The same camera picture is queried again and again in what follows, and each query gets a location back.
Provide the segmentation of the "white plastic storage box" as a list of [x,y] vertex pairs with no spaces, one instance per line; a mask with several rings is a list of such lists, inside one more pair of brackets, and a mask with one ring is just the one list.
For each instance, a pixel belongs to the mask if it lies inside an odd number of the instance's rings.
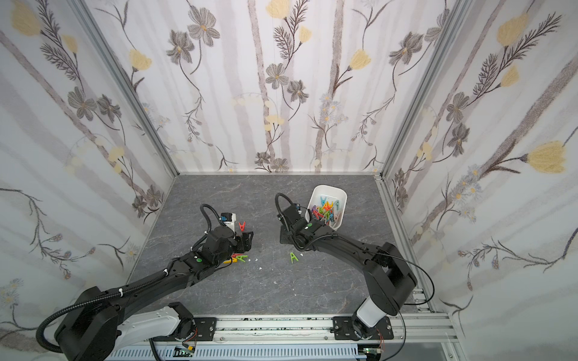
[[[322,206],[320,197],[327,197],[327,203]],[[313,191],[305,211],[308,221],[311,219],[323,221],[333,230],[338,230],[342,223],[347,204],[346,191],[328,185],[318,185]]]

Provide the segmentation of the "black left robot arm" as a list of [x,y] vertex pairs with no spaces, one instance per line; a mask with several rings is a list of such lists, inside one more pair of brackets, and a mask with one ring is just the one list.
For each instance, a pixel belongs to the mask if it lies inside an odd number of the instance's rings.
[[165,296],[215,274],[234,254],[250,251],[253,237],[252,231],[236,233],[219,226],[205,234],[202,245],[170,260],[153,275],[105,291],[98,287],[85,290],[74,304],[40,323],[36,341],[69,360],[104,360],[128,336],[122,323],[140,316],[143,308]]

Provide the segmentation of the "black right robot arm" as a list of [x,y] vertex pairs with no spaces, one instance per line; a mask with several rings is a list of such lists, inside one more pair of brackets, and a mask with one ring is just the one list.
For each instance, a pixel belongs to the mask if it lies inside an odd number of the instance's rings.
[[396,246],[386,242],[371,245],[343,236],[318,221],[297,218],[291,222],[279,215],[281,241],[298,251],[318,251],[336,257],[364,276],[368,297],[355,311],[353,320],[367,328],[384,317],[396,316],[418,286],[418,279]]

